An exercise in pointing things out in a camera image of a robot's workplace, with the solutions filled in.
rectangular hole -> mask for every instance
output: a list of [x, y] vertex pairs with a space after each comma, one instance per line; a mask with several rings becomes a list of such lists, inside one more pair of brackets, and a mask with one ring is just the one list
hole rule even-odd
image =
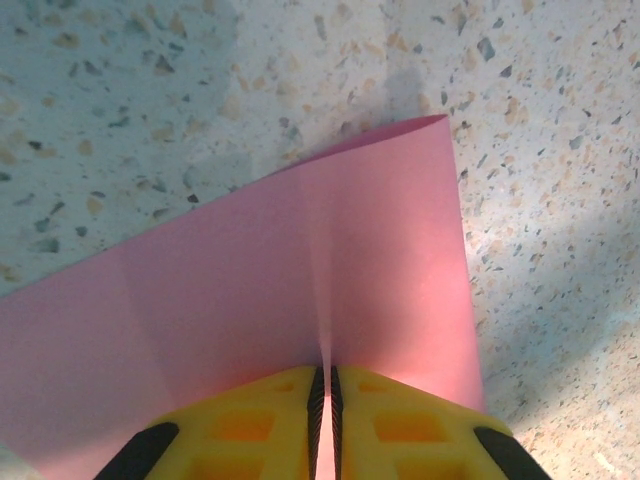
[[358, 385], [358, 390], [363, 393], [384, 393], [386, 389], [380, 387], [378, 385], [374, 385], [373, 383], [363, 382]]
[[464, 463], [428, 460], [425, 458], [403, 458], [396, 462], [398, 480], [467, 480], [469, 478]]
[[264, 442], [275, 423], [275, 414], [264, 410], [233, 410], [219, 415], [209, 427], [215, 440]]
[[264, 461], [251, 457], [196, 459], [182, 480], [260, 480]]
[[421, 412], [388, 412], [377, 415], [373, 426], [381, 442], [446, 442], [434, 417]]
[[292, 392], [293, 391], [293, 383], [283, 383], [282, 385], [278, 385], [274, 388], [276, 392]]

pink paper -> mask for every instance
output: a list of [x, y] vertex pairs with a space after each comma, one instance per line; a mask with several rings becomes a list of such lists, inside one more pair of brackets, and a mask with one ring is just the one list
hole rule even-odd
[[155, 417], [323, 360], [482, 409], [467, 275], [446, 117], [368, 132], [0, 299], [0, 442], [93, 478]]

yellow plastic tool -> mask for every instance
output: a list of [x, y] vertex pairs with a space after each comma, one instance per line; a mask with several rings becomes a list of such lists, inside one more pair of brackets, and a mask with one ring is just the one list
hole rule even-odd
[[[500, 421], [381, 375], [333, 367], [331, 398], [336, 479], [549, 479]], [[314, 479], [323, 402], [321, 368], [267, 377], [159, 418], [95, 480]]]

floor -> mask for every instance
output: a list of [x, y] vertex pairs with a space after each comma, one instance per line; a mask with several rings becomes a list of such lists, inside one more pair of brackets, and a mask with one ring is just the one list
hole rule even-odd
[[448, 113], [491, 413], [554, 478], [640, 478], [638, 32], [633, 0], [5, 0], [0, 295]]

black rubber grip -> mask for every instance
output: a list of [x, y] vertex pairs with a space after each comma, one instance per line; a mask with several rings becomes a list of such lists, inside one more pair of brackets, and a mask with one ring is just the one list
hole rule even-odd
[[179, 431], [166, 422], [136, 433], [94, 480], [144, 480]]
[[476, 427], [473, 431], [509, 480], [551, 480], [515, 438], [489, 427]]

